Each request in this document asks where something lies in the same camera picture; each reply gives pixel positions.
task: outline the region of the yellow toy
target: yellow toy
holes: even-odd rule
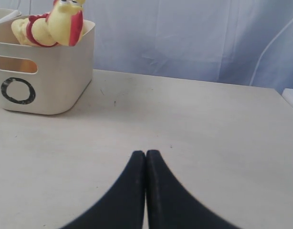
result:
[[[84,3],[85,0],[54,0],[50,13],[15,20],[12,32],[21,45],[75,46],[83,36]]]

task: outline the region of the white storage bin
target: white storage bin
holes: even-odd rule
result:
[[[0,9],[0,23],[21,16],[18,10]]]
[[[19,45],[13,21],[0,23],[0,107],[42,115],[69,110],[93,76],[95,24],[84,20],[74,47],[42,48]]]

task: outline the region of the white curtain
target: white curtain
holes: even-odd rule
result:
[[[40,14],[52,2],[19,9]],[[293,0],[86,0],[84,9],[96,22],[97,69],[293,88]]]

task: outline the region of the black circle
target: black circle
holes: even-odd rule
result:
[[[29,98],[27,98],[25,100],[17,100],[17,99],[14,99],[14,98],[8,96],[8,94],[7,94],[7,88],[14,81],[22,82],[22,83],[24,83],[25,85],[28,86],[29,91],[30,91]],[[5,80],[2,83],[2,85],[1,85],[1,93],[2,93],[3,97],[5,97],[10,102],[15,103],[15,104],[21,104],[21,105],[27,105],[27,104],[32,103],[35,100],[35,96],[36,96],[35,90],[34,90],[34,88],[32,87],[32,85],[29,82],[27,82],[24,79],[15,78],[15,77],[11,77],[11,78]]]

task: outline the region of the white backdrop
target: white backdrop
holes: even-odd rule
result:
[[[21,0],[40,14],[53,0]],[[18,0],[0,0],[16,9]],[[293,0],[86,0],[97,69],[293,88]]]

